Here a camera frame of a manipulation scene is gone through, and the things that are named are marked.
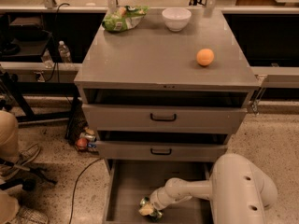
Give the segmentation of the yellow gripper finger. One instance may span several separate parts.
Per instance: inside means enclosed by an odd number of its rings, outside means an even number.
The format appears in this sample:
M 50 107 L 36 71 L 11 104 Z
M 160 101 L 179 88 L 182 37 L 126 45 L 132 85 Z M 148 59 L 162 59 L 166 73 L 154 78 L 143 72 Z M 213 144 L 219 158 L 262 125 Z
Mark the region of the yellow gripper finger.
M 150 202 L 142 203 L 139 208 L 141 216 L 151 216 L 154 213 L 154 207 Z

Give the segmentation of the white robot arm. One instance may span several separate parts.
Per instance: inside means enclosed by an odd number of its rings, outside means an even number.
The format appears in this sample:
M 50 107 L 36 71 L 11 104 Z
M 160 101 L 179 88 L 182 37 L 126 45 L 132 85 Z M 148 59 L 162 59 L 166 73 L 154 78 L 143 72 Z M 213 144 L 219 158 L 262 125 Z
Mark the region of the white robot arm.
M 171 204 L 192 198 L 210 201 L 214 224 L 266 224 L 264 211 L 278 199 L 274 181 L 241 155 L 220 156 L 203 181 L 170 178 L 140 201 L 139 214 L 160 218 Z

